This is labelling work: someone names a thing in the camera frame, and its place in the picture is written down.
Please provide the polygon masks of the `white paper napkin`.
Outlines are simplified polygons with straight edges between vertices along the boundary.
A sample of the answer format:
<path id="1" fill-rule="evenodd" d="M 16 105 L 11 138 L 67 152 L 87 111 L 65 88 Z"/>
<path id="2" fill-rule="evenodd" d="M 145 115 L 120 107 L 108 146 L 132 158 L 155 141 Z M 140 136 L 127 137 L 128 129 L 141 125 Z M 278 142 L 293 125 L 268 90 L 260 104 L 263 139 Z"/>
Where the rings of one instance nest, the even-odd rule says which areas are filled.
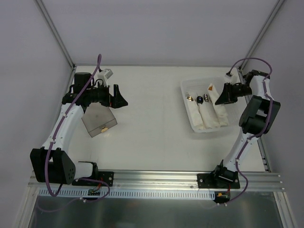
<path id="1" fill-rule="evenodd" d="M 217 92 L 215 86 L 210 83 L 208 86 L 208 94 L 211 99 L 215 114 L 218 118 L 219 125 L 222 126 L 228 126 L 228 113 L 223 104 L 216 104 L 217 100 L 219 99 L 219 93 Z"/>

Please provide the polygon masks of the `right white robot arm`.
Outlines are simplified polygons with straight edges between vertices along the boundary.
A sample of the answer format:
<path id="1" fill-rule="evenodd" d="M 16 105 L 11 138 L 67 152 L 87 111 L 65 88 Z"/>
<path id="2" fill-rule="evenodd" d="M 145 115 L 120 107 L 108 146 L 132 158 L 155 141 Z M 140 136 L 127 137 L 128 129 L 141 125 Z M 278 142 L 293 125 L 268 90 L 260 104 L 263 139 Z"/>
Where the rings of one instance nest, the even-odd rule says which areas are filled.
<path id="1" fill-rule="evenodd" d="M 240 132 L 230 153 L 211 172 L 211 184 L 215 188 L 239 189 L 240 165 L 250 147 L 263 134 L 269 132 L 281 104 L 270 93 L 270 74 L 257 70 L 249 71 L 243 76 L 244 83 L 226 83 L 216 105 L 235 103 L 239 97 L 251 95 L 243 111 L 239 127 Z"/>

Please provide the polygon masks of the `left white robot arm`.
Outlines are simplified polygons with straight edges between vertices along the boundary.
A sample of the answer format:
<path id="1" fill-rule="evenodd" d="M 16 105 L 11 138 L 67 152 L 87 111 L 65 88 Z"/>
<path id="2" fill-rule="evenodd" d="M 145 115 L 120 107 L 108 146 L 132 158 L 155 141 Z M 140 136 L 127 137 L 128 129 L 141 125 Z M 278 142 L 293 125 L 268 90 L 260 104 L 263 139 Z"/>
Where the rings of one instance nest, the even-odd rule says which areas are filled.
<path id="1" fill-rule="evenodd" d="M 92 161 L 73 161 L 68 149 L 76 126 L 91 104 L 113 109 L 125 107 L 128 102 L 114 85 L 110 93 L 107 80 L 112 76 L 110 69 L 99 70 L 97 79 L 91 73 L 78 72 L 69 91 L 62 98 L 60 115 L 47 140 L 38 149 L 32 149 L 30 160 L 36 176 L 41 183 L 88 184 L 98 183 L 98 166 Z"/>

